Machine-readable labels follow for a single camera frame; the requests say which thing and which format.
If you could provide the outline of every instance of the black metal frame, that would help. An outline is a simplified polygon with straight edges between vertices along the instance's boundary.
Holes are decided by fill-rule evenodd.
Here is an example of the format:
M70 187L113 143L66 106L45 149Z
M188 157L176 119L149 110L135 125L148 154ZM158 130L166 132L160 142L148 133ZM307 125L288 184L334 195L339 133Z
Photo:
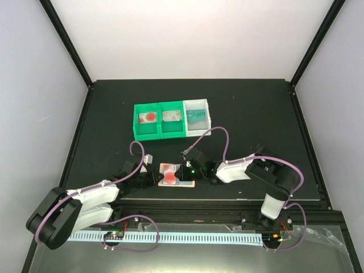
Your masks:
M71 149L69 151L67 162L64 167L64 171L60 180L60 187L65 187L65 182L67 181L69 171L75 156L78 140L80 138L82 127L87 115L90 100L93 94L93 83L89 77L75 47L72 44L60 18L57 15L50 0L39 0L42 4L44 10L46 11L49 19L54 25L57 33L59 34L62 42L64 43L67 51L69 52L73 62L75 63L78 71L82 75L86 85L88 86L88 94L81 112L80 119L78 121L75 136L72 141ZM311 139L309 137L309 132L305 124L305 120L301 111L299 101L297 99L295 86L299 82L301 76L306 70L309 62L311 61L313 55L317 51L320 43L328 32L331 24L335 20L337 14L339 13L341 7L345 3L345 0L334 0L331 8L329 9L324 21L322 22L319 30L317 31L314 39L311 42L306 54L304 55L297 71L295 72L291 82L289 83L289 93L292 100L292 105L294 107L296 118L300 126L300 130L304 139L307 154L310 159L311 167L317 181L317 188L321 197L321 201L303 201L300 202L305 208L307 214L308 225L339 225L344 236L346 247L348 249L350 260L353 264L355 272L362 272L359 259L356 255L351 236L346 226L344 216L341 212L331 210L331 202L329 195L322 177L320 167L313 149ZM172 201L153 201L148 200L127 200L123 204L123 213L125 214L135 214L142 213L151 216L156 222L168 222L173 218L173 222L193 222L200 218L202 221L209 222L212 220L214 222L230 222L236 223L240 222L240 213L243 210L259 210L261 206L260 201L253 202L225 202L223 205L214 204L211 201L195 201L195 202L179 202L178 205L173 204ZM296 210L292 212L295 215L295 222L297 224L302 224L301 211ZM33 240L26 258L22 272L29 272L31 267L31 262L34 257L36 250L36 243Z
M92 80L86 71L86 68L84 64L81 61L81 58L79 57L75 47L73 46L73 43L68 36L66 29L64 28L61 19L58 17L58 14L53 7L53 4L50 0L39 0L39 2L42 4L43 9L46 11L49 19L51 20L53 26L55 27L55 30L57 31L59 37L61 38L64 46L66 47L69 55L71 56L73 62L75 63L75 66L77 67L79 73L81 74L82 78L84 79L87 87L91 87L93 85Z

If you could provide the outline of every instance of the red object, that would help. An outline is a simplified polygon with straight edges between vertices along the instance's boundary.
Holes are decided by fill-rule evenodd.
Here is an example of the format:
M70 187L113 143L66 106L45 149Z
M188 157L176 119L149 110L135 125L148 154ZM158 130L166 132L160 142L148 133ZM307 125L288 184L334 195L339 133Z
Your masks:
M155 121L156 120L156 114L155 113L148 113L148 114L146 114L146 119L148 121Z
M164 182L167 184L173 184L176 182L176 176L173 172L167 172L164 174Z

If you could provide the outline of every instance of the blue-green object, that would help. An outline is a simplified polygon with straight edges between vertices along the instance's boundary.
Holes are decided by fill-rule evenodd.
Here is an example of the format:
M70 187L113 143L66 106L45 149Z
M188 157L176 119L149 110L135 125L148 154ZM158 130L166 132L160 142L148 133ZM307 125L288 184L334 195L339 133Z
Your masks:
M205 109L198 109L198 110L187 110L187 121L189 123L195 123L197 121L203 120L206 118L206 111Z

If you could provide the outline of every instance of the black table surface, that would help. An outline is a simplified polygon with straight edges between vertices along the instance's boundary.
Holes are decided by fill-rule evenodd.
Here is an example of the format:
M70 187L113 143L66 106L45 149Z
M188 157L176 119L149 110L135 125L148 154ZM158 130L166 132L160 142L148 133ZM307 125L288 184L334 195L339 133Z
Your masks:
M66 183L82 188L117 173L129 157L135 104L206 98L213 126L230 134L226 158L238 159L265 146L280 158L297 165L304 185L293 200L319 200L319 193L301 136L299 124L284 80L98 80ZM144 141L154 164L183 163L181 152L197 138ZM221 160L225 134L215 130L198 148L213 160ZM178 200L262 200L264 188L251 180L194 188L143 189L126 198Z

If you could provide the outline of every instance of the white wall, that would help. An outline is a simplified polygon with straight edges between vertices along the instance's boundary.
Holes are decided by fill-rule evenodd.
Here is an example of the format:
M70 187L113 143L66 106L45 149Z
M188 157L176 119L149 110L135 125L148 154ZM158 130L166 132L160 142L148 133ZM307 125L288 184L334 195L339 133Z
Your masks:
M60 180L86 95L37 0L1 0L0 86L0 264L20 272L25 223Z
M364 266L364 1L346 1L297 93L335 209Z
M93 81L291 80L333 0L52 0Z

